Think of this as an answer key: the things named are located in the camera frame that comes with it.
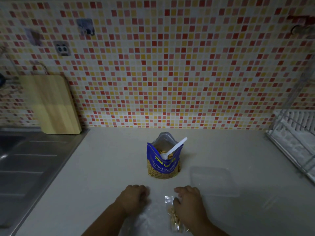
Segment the wooden cutting board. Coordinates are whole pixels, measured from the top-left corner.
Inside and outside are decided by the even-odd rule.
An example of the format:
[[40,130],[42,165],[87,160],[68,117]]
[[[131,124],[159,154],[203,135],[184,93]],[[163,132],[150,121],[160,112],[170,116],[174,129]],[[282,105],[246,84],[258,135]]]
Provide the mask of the wooden cutting board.
[[45,134],[82,131],[68,81],[61,75],[25,75],[19,81]]

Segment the person's right hand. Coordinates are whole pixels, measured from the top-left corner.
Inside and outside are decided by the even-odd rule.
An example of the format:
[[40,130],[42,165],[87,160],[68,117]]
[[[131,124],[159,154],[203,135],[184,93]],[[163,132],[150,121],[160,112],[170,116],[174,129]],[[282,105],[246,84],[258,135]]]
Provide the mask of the person's right hand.
[[183,224],[195,218],[208,218],[200,191],[197,187],[184,186],[174,188],[181,203],[181,210],[177,212]]

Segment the person's left forearm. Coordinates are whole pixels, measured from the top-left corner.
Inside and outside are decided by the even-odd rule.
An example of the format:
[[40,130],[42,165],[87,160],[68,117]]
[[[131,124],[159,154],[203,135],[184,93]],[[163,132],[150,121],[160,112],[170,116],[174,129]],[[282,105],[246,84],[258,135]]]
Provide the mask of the person's left forearm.
[[128,214],[123,206],[114,202],[105,209],[81,236],[118,236],[127,217]]

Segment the person's right forearm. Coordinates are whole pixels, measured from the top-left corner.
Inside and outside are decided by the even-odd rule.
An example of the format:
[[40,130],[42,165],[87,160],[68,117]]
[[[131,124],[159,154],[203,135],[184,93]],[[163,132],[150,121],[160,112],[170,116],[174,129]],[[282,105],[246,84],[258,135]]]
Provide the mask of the person's right forearm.
[[217,226],[213,225],[208,218],[195,218],[184,223],[193,236],[230,236]]

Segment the clear adhesive wall hook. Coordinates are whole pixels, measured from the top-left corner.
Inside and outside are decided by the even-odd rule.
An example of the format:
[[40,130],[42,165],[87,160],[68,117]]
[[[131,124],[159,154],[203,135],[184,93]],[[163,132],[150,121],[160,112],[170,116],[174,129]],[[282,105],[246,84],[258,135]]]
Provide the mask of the clear adhesive wall hook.
[[25,28],[25,33],[31,45],[38,46],[38,47],[42,46],[42,39],[41,39],[40,32],[33,30],[31,28]]
[[95,28],[92,19],[76,19],[76,23],[81,36],[95,35]]

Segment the small clear bag of peanuts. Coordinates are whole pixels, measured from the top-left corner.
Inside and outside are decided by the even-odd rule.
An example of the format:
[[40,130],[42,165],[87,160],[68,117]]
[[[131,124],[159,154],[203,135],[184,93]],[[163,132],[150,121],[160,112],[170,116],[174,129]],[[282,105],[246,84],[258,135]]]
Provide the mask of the small clear bag of peanuts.
[[171,231],[174,233],[183,233],[185,227],[174,208],[174,204],[173,204],[174,196],[165,196],[164,199],[165,199],[166,211],[170,219]]

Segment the stainless steel sink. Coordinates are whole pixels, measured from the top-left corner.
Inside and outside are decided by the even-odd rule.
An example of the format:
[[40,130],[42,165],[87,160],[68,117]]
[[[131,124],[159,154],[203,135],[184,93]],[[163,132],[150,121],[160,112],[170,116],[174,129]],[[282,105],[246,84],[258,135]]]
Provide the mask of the stainless steel sink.
[[0,236],[14,236],[89,129],[45,134],[38,127],[0,127]]

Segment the empty clear plastic bag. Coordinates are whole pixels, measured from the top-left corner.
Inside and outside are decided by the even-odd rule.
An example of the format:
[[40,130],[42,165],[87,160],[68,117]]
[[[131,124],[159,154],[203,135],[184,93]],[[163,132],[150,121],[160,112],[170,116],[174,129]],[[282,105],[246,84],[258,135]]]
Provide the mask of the empty clear plastic bag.
[[170,215],[163,202],[151,202],[137,216],[128,217],[118,236],[170,236]]

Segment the blue peanut pouch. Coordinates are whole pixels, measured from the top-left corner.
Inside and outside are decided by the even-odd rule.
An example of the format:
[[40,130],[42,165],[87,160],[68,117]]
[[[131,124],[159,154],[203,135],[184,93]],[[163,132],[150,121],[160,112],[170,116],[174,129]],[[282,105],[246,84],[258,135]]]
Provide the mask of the blue peanut pouch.
[[170,179],[180,173],[182,168],[180,154],[183,144],[168,154],[166,159],[162,158],[162,154],[166,154],[177,143],[169,132],[162,132],[152,143],[147,143],[148,175],[157,179]]

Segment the grey wall socket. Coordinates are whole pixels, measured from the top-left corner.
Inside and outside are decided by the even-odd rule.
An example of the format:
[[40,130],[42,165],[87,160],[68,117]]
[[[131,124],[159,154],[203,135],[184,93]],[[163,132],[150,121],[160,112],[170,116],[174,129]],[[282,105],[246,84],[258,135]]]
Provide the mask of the grey wall socket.
[[71,51],[69,43],[67,41],[53,41],[53,45],[60,56],[69,57],[71,56]]

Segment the white dish rack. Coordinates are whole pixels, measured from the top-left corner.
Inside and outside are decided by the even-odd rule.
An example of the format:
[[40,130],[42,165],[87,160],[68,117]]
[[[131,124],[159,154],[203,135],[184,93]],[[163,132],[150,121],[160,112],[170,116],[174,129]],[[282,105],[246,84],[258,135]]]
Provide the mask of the white dish rack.
[[293,87],[280,109],[273,111],[274,120],[266,136],[315,185],[315,109],[303,110],[294,101],[307,85],[315,85],[315,70],[307,70]]

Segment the white plastic spoon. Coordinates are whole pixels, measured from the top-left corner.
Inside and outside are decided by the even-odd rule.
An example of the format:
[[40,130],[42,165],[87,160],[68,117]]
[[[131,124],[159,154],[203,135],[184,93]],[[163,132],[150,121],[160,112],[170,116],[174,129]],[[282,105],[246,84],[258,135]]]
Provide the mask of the white plastic spoon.
[[186,140],[187,140],[187,137],[182,139],[179,143],[177,143],[174,147],[172,147],[167,153],[160,154],[161,158],[164,160],[167,160],[168,156],[172,154],[174,151],[176,151],[181,145],[183,145]]

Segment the person's left hand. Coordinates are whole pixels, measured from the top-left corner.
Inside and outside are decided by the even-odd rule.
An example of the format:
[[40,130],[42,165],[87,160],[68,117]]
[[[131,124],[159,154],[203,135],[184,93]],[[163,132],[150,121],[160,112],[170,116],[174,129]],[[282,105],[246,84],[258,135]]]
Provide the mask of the person's left hand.
[[147,201],[140,201],[138,190],[134,185],[128,185],[116,198],[114,205],[125,217],[128,217],[140,214],[149,202],[149,197]]

